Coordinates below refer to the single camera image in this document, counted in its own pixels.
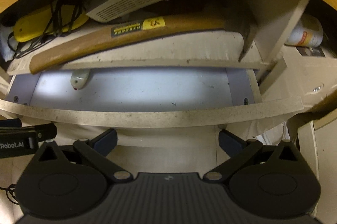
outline cylindrical can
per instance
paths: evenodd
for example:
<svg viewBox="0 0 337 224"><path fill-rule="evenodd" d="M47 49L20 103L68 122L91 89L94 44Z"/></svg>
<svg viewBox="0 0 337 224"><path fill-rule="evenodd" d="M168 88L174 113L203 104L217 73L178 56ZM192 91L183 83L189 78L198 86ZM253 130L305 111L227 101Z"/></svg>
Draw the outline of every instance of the cylindrical can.
<svg viewBox="0 0 337 224"><path fill-rule="evenodd" d="M323 40L323 28L319 20L303 14L285 44L294 46L317 47Z"/></svg>

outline wooden hammer handle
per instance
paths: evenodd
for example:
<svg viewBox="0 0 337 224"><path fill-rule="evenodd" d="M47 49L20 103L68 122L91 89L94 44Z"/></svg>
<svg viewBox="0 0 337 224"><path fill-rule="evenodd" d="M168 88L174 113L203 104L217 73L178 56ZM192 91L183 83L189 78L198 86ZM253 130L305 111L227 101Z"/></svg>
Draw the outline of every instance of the wooden hammer handle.
<svg viewBox="0 0 337 224"><path fill-rule="evenodd" d="M225 19L221 15L204 12L164 16L163 19L164 27L128 32L113 37L112 27L104 27L36 54L30 61L29 69L32 74L36 74L53 66L114 47L177 33L223 29L225 26Z"/></svg>

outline black and yellow label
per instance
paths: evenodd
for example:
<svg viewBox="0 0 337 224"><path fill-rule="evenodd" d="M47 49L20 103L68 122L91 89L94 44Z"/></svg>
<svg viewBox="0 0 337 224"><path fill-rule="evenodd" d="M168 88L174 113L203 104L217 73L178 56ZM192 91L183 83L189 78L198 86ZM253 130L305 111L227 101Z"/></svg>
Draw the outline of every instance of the black and yellow label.
<svg viewBox="0 0 337 224"><path fill-rule="evenodd" d="M126 34L129 32L150 30L159 27L165 27L165 21L163 17L150 18L144 21L134 21L132 23L126 23L124 25L120 24L115 28L111 28L111 37Z"/></svg>

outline open drawer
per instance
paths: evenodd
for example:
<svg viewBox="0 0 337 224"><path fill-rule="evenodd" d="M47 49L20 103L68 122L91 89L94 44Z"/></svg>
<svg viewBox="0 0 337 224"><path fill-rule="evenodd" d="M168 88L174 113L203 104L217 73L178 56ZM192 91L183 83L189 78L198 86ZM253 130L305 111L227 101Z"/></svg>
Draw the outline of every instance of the open drawer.
<svg viewBox="0 0 337 224"><path fill-rule="evenodd" d="M289 118L303 109L300 97L263 103L250 69L91 69L81 90L73 90L70 77L66 70L16 75L0 109L53 122L115 128L223 125Z"/></svg>

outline yellow device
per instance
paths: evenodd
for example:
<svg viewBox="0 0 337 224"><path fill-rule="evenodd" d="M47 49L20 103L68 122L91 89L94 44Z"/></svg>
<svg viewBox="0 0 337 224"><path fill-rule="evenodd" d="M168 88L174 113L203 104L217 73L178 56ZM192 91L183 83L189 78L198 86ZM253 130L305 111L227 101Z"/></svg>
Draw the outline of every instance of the yellow device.
<svg viewBox="0 0 337 224"><path fill-rule="evenodd" d="M62 23L67 24L71 20L74 5L63 5L61 7ZM50 6L45 6L29 13L20 18L14 25L14 37L18 42L26 42L43 34L50 18L52 11ZM82 13L73 23L71 30L74 30L88 21L89 17ZM62 28L62 32L67 32L69 26ZM53 24L47 30L47 34L53 32Z"/></svg>

